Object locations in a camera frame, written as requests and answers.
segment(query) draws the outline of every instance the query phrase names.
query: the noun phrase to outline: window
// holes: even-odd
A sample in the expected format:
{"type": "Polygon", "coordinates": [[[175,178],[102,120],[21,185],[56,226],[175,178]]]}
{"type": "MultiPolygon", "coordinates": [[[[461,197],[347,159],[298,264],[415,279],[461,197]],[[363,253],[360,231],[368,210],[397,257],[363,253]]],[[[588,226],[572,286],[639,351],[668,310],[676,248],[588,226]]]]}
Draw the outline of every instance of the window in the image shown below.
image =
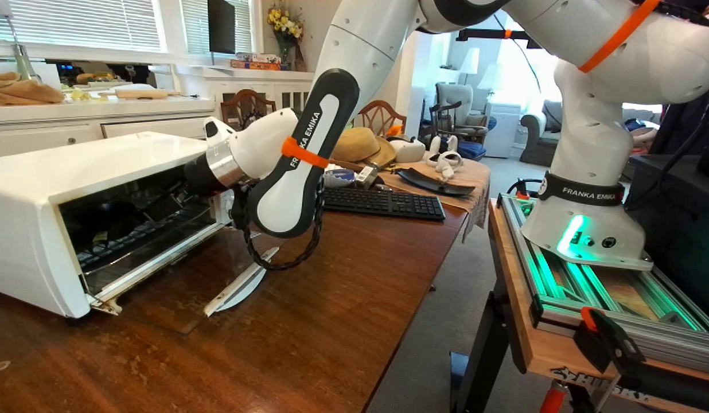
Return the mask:
{"type": "MultiPolygon", "coordinates": [[[[164,51],[157,0],[9,0],[23,44],[164,51]]],[[[11,40],[0,15],[0,40],[11,40]]]]}
{"type": "MultiPolygon", "coordinates": [[[[225,0],[234,6],[234,37],[238,52],[255,51],[255,0],[225,0]]],[[[208,52],[208,0],[183,0],[183,23],[191,54],[208,52]]]]}

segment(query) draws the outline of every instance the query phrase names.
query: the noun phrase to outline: wooden table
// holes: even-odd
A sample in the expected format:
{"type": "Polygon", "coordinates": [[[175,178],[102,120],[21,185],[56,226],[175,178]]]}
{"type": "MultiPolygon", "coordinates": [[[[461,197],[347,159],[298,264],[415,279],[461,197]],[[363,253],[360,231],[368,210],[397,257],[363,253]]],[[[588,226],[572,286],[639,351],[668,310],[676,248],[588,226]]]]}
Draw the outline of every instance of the wooden table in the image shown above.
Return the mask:
{"type": "MultiPolygon", "coordinates": [[[[590,361],[578,351],[574,338],[535,328],[529,308],[531,291],[524,283],[521,257],[506,226],[505,210],[498,205],[491,205],[488,210],[488,237],[498,279],[484,308],[469,361],[461,377],[463,382],[457,382],[452,410],[475,413],[487,409],[506,347],[511,347],[513,364],[522,373],[537,373],[560,382],[588,388],[601,380],[604,373],[592,366],[590,361]]],[[[661,361],[647,361],[647,366],[662,377],[669,373],[672,380],[684,380],[681,385],[685,385],[684,389],[689,395],[693,392],[693,385],[702,385],[705,395],[709,389],[709,373],[661,361]]],[[[694,410],[689,404],[666,400],[666,395],[661,395],[668,392],[666,385],[641,382],[645,388],[629,388],[624,380],[619,380],[619,385],[619,397],[629,402],[661,410],[694,410]]]]}
{"type": "MultiPolygon", "coordinates": [[[[433,195],[424,187],[417,187],[404,178],[399,178],[397,169],[417,169],[424,176],[432,176],[435,182],[443,182],[441,171],[429,164],[427,160],[417,160],[417,162],[397,162],[391,168],[388,168],[385,171],[381,171],[378,176],[382,178],[385,185],[401,190],[401,192],[417,192],[417,195],[433,195]]],[[[488,192],[491,192],[491,171],[484,162],[463,159],[463,164],[453,168],[453,176],[448,182],[453,185],[473,185],[469,197],[448,197],[448,195],[437,195],[443,205],[453,206],[453,208],[465,208],[467,210],[467,223],[465,223],[465,234],[480,224],[487,224],[487,210],[488,210],[488,192]]]]}
{"type": "Polygon", "coordinates": [[[0,295],[0,410],[364,410],[465,213],[325,213],[320,246],[230,311],[235,231],[148,278],[118,316],[0,295]]]}

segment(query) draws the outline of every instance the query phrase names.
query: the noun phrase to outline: green light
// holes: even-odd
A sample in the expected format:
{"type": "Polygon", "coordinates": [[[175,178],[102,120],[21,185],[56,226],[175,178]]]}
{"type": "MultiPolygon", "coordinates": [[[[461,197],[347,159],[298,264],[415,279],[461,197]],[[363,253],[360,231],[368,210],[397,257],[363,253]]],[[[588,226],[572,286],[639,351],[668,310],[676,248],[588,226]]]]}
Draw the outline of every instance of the green light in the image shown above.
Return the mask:
{"type": "Polygon", "coordinates": [[[563,291],[560,288],[553,265],[545,262],[545,257],[537,255],[535,258],[537,258],[537,278],[541,286],[545,288],[545,293],[553,297],[563,297],[563,291]]]}
{"type": "Polygon", "coordinates": [[[535,202],[519,202],[519,206],[521,206],[521,213],[522,213],[522,216],[529,216],[531,208],[535,208],[535,202]]]}
{"type": "Polygon", "coordinates": [[[590,248],[590,218],[574,216],[566,229],[561,231],[561,239],[557,244],[557,255],[588,258],[585,255],[592,255],[592,249],[588,248],[590,248]]]}

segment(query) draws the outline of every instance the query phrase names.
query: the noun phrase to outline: orange accent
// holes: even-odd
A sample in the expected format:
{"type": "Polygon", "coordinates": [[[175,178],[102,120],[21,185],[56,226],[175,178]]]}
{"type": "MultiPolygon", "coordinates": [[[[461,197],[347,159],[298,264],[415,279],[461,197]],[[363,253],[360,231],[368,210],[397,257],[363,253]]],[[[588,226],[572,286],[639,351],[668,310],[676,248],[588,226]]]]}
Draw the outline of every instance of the orange accent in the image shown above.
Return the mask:
{"type": "Polygon", "coordinates": [[[401,121],[394,121],[391,127],[385,129],[382,133],[388,140],[401,140],[401,121]]]}
{"type": "Polygon", "coordinates": [[[563,397],[566,392],[553,382],[541,400],[539,413],[560,413],[563,397]]]}
{"type": "Polygon", "coordinates": [[[581,63],[581,71],[596,69],[615,49],[619,49],[635,30],[647,21],[647,15],[656,8],[658,0],[645,0],[639,6],[633,8],[633,14],[619,24],[606,44],[581,63]]]}
{"type": "Polygon", "coordinates": [[[304,146],[298,145],[296,137],[286,137],[281,141],[281,155],[298,159],[298,160],[310,162],[310,164],[320,168],[320,169],[325,169],[325,164],[327,164],[327,159],[308,152],[304,146]]]}
{"type": "Polygon", "coordinates": [[[598,324],[592,319],[590,308],[581,308],[581,319],[590,332],[598,332],[598,324]]]}

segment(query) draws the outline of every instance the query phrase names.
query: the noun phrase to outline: metal frame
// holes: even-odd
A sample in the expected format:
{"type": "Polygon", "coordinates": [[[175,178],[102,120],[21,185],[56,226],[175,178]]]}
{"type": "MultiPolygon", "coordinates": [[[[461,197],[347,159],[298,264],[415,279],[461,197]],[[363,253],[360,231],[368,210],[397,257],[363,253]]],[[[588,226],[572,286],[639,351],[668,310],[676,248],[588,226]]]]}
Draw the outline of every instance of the metal frame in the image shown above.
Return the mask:
{"type": "Polygon", "coordinates": [[[709,316],[676,288],[658,269],[627,273],[656,319],[633,315],[619,305],[592,265],[563,264],[521,237],[524,213],[519,200],[499,195],[508,231],[513,237],[528,286],[535,295],[537,328],[563,328],[581,324],[581,308],[598,308],[615,319],[638,347],[656,361],[709,373],[709,316]]]}
{"type": "MultiPolygon", "coordinates": [[[[513,226],[511,226],[513,216],[511,218],[508,218],[508,213],[505,213],[505,216],[508,219],[508,231],[516,234],[513,237],[516,249],[529,248],[522,240],[522,237],[519,231],[513,231],[513,226]]],[[[480,320],[469,355],[458,355],[458,353],[450,355],[450,385],[452,385],[450,410],[453,410],[453,413],[487,410],[487,404],[488,404],[495,377],[499,372],[502,358],[506,353],[506,347],[511,347],[511,361],[513,361],[516,370],[521,373],[528,372],[522,353],[521,353],[519,334],[516,334],[513,311],[511,311],[511,305],[508,305],[508,295],[505,291],[505,269],[498,262],[499,249],[491,248],[491,253],[495,257],[492,258],[495,262],[495,286],[488,293],[488,300],[484,305],[481,320],[480,320]]],[[[537,269],[537,264],[529,258],[529,255],[522,255],[521,258],[522,258],[524,269],[537,269]]],[[[679,288],[672,283],[668,283],[666,276],[653,273],[652,279],[662,283],[666,288],[669,288],[672,293],[679,293],[679,288]]],[[[544,286],[544,284],[535,283],[531,278],[524,278],[524,284],[529,286],[529,291],[553,288],[553,286],[544,286]]],[[[601,295],[604,295],[604,291],[588,293],[588,300],[596,302],[601,295]]],[[[694,302],[689,300],[684,305],[694,316],[694,320],[700,326],[709,328],[709,319],[700,311],[700,308],[694,302]]],[[[575,305],[561,305],[554,297],[535,295],[531,308],[535,310],[541,308],[541,315],[549,316],[544,320],[535,319],[537,328],[561,330],[561,332],[572,334],[574,332],[572,326],[578,326],[575,305]]],[[[702,349],[702,347],[709,347],[709,332],[689,330],[689,332],[679,334],[681,332],[679,326],[672,326],[672,328],[641,326],[641,324],[647,324],[647,319],[639,324],[639,320],[635,320],[638,316],[631,319],[624,311],[609,311],[609,316],[616,316],[615,320],[619,326],[624,326],[627,332],[633,340],[639,338],[645,347],[656,342],[656,347],[650,347],[652,351],[641,349],[647,355],[661,353],[661,355],[669,355],[669,361],[674,361],[674,358],[689,361],[689,358],[693,358],[693,351],[697,351],[700,355],[694,358],[694,363],[706,361],[705,351],[709,351],[709,349],[702,349]]],[[[578,397],[578,404],[574,404],[575,410],[593,410],[593,406],[585,404],[585,389],[575,388],[575,382],[566,382],[566,385],[572,388],[574,402],[578,397]]],[[[639,392],[645,397],[661,397],[661,400],[668,400],[668,402],[676,402],[676,404],[684,404],[684,406],[697,406],[697,409],[709,410],[709,380],[690,379],[690,377],[684,377],[684,373],[676,373],[676,372],[641,364],[641,366],[631,370],[631,373],[624,373],[619,385],[629,392],[639,392]]]]}

